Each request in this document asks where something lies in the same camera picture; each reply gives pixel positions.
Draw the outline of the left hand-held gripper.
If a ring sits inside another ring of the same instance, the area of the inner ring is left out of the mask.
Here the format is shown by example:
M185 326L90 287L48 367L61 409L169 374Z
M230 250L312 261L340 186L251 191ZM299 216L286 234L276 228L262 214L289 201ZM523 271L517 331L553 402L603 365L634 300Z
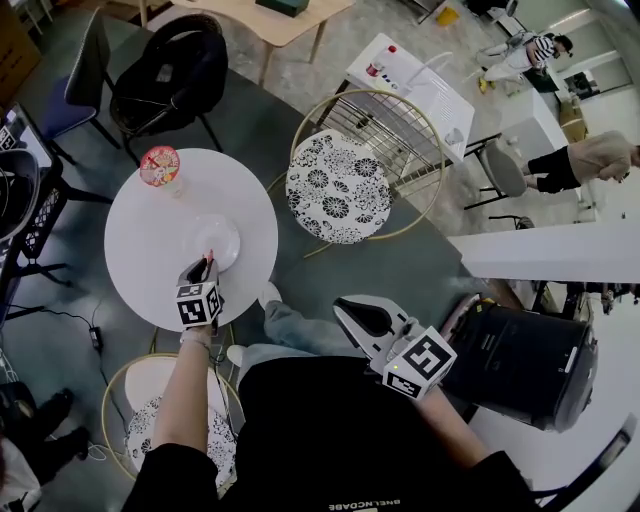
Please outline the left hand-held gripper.
M219 291L218 262L213 256L200 258L180 274L176 305L184 329L218 326L223 299Z

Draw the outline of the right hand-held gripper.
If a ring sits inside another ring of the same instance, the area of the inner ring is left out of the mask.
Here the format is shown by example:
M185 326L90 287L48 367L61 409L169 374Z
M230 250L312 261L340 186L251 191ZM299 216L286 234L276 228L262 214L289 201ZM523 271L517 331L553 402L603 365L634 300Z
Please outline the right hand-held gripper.
M422 326L390 299L343 296L334 301L333 313L381 383L413 400L439 385L457 359L434 327Z

